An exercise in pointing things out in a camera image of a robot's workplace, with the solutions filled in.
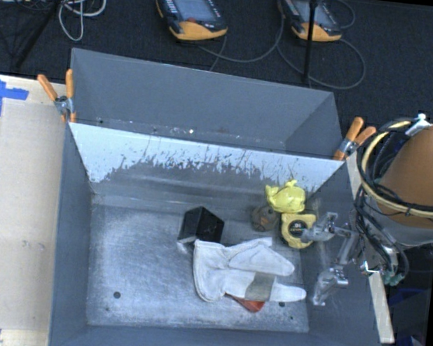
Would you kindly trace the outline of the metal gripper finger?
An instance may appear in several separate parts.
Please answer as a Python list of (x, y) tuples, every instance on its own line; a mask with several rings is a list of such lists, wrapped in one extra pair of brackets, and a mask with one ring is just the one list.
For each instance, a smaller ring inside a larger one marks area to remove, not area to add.
[(325, 306), (326, 299), (338, 289), (348, 287), (349, 280), (342, 268), (329, 267), (317, 277), (314, 288), (313, 304)]
[(304, 229), (300, 237), (302, 243), (326, 242), (333, 237), (338, 214), (327, 212), (319, 218), (310, 228)]

